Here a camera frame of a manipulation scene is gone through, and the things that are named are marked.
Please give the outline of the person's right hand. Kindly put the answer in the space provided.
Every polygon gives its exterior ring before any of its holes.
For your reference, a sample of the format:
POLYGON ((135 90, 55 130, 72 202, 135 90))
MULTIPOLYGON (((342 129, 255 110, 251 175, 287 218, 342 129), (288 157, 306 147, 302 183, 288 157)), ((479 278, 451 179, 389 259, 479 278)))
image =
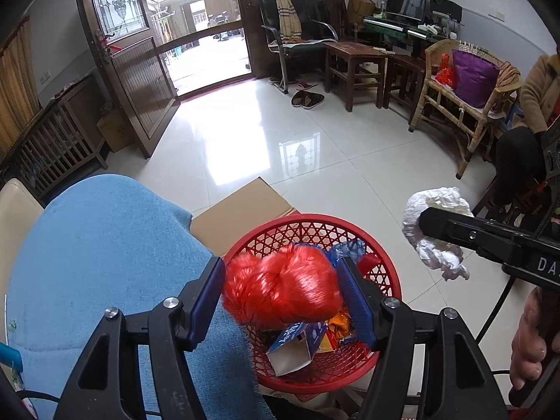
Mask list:
POLYGON ((536 381, 542 373, 542 361, 547 344, 539 335, 540 289, 535 288, 527 298, 516 334, 512 339, 510 380, 515 390, 521 390, 528 381, 536 381))

